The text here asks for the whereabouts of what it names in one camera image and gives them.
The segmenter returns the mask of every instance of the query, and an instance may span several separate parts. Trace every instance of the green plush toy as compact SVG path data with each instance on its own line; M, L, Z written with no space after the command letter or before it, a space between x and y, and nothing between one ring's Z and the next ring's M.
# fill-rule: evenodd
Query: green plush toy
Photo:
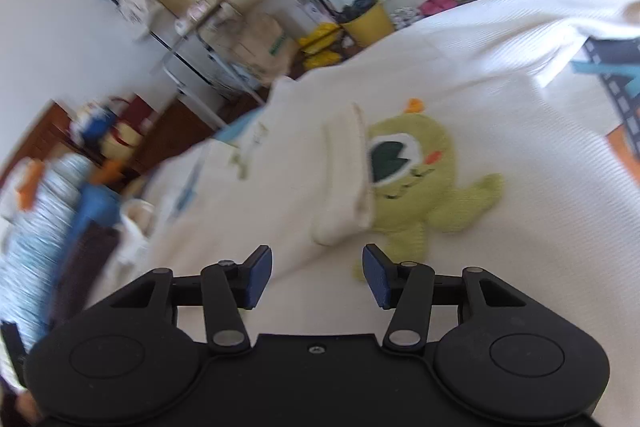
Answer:
M459 232L502 196L501 174L488 174L467 188L455 187L452 140L444 127L418 113L422 108L414 99L401 116L369 128L373 230L386 235L385 253L396 263L423 261L427 226Z

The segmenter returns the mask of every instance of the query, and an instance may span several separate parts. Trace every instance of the orange object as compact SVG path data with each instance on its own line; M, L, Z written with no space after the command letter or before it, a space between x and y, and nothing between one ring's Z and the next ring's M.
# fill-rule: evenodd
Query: orange object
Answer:
M626 170L640 183L640 161L631 152L626 144L625 126L616 127L612 132L607 134L607 139L611 148L614 150L620 161L626 167Z
M442 158L442 151L434 151L424 159L425 165L433 165Z
M97 169L89 178L92 185L107 185L122 178L122 168L124 161L122 160L105 160L102 168Z
M38 184L44 175L46 165L42 160L31 160L24 172L22 183L16 189L18 209L31 210L36 200Z
M424 102L420 98L410 98L404 112L422 112L424 111Z

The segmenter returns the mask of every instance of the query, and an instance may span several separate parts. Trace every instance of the wall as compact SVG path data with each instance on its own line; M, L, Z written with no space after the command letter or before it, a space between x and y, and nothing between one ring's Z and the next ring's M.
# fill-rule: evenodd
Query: wall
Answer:
M71 109L134 91L155 108L171 99L174 84L150 74L164 48L132 42L125 24L104 0L1 0L0 162L50 99Z

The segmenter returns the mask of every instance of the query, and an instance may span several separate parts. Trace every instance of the pillow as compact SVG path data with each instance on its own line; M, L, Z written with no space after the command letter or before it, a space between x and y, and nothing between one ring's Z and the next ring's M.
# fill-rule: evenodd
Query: pillow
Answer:
M71 154L53 161L36 192L33 208L18 214L0 263L0 319L18 325L27 350L47 331L46 312L53 277L80 198L90 160ZM0 371L20 385L0 343Z

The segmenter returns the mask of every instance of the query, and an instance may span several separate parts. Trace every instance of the blanket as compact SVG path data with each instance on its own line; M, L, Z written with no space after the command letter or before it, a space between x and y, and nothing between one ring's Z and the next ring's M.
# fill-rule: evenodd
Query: blanket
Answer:
M202 162L190 205L158 226L130 277L158 266L192 275L267 244L274 275L244 316L253 338L382 337L390 312L377 308L351 266L367 242L384 248L383 238L356 233L331 248L313 238L329 169L323 129L353 103L371 125L420 98L456 145L461 185L488 172L504 176L502 201L464 232L433 235L427 263L448 275L482 266L593 335L611 365L594 417L604 426L640 425L638 187L602 136L540 93L588 37L640 37L640 0L481 0L340 66L280 79L237 147L212 140L162 168L166 180L185 175L172 174L172 165L196 155ZM122 283L106 282L96 298ZM178 325L202 340L201 311L180 313ZM430 339L455 323L454 311L435 309Z

